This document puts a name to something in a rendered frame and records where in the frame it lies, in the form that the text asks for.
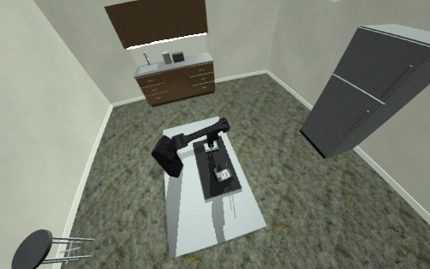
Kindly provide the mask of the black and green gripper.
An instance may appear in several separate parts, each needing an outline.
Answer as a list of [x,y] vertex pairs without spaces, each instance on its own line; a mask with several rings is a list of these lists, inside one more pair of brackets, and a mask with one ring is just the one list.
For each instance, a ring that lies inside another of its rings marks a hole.
[[209,148],[214,147],[214,145],[213,145],[214,143],[211,143],[211,140],[208,140],[207,138],[206,138],[206,140],[207,140],[207,144],[208,144]]

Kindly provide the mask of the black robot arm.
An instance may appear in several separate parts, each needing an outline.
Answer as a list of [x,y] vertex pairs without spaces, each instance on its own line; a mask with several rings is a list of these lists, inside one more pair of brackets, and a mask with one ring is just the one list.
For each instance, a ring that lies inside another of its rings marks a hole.
[[184,135],[184,133],[181,133],[172,136],[172,140],[164,140],[163,154],[173,155],[175,149],[182,149],[186,147],[190,141],[200,138],[204,135],[206,135],[206,138],[211,140],[211,143],[213,143],[213,140],[219,140],[218,133],[221,131],[223,131],[223,133],[230,131],[230,125],[225,117],[219,119],[219,121],[213,125],[198,130],[192,134]]

